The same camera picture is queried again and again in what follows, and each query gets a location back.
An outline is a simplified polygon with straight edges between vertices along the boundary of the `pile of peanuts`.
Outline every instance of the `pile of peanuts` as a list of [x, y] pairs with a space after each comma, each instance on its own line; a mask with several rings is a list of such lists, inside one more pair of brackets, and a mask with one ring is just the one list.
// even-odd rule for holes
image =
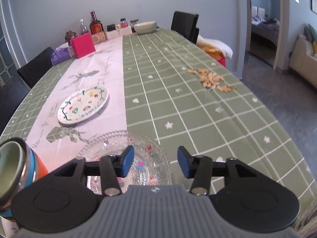
[[215, 72], [210, 73], [208, 69], [204, 69], [204, 68], [193, 69], [193, 70], [187, 69], [187, 72], [191, 74], [196, 74], [198, 72], [199, 80], [202, 83], [204, 88], [210, 88], [210, 89], [217, 88], [217, 90], [221, 92], [225, 92], [225, 93], [229, 93], [231, 90], [236, 89], [235, 86], [228, 86], [228, 85], [220, 86], [219, 82], [220, 81], [224, 82], [224, 77], [217, 75], [217, 73]]

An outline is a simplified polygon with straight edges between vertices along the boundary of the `clear glass dish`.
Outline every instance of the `clear glass dish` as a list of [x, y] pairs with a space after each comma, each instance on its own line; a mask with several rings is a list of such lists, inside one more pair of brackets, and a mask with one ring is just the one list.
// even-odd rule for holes
[[[126, 130], [109, 132], [90, 141], [78, 155], [87, 161], [98, 161], [104, 155], [120, 155], [128, 145], [134, 147], [134, 161], [127, 177], [118, 177], [123, 193], [129, 185], [172, 183], [167, 155], [156, 141], [147, 136], [138, 136]], [[96, 194], [102, 194], [100, 176], [89, 176], [87, 187]]]

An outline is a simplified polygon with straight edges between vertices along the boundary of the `plastic water bottle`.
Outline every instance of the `plastic water bottle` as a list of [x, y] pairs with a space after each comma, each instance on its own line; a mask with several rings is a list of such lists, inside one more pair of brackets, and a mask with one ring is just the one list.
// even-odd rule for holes
[[86, 26], [84, 24], [84, 20], [81, 19], [79, 21], [80, 21], [80, 34], [83, 35], [83, 34], [88, 33], [88, 30], [87, 30], [87, 28], [86, 28]]

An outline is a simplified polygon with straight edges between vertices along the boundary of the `purple tissue pack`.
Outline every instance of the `purple tissue pack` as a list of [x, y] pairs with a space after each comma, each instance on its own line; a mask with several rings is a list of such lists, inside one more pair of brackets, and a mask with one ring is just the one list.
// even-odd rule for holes
[[56, 65], [60, 62], [70, 59], [68, 48], [59, 48], [56, 49], [51, 55], [51, 61], [53, 65]]

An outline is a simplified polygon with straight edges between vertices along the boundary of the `yellow cushion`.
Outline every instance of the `yellow cushion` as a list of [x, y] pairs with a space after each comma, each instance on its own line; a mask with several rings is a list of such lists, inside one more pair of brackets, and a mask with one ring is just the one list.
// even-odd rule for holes
[[317, 43], [316, 43], [316, 41], [313, 42], [313, 47], [314, 47], [314, 54], [317, 54]]

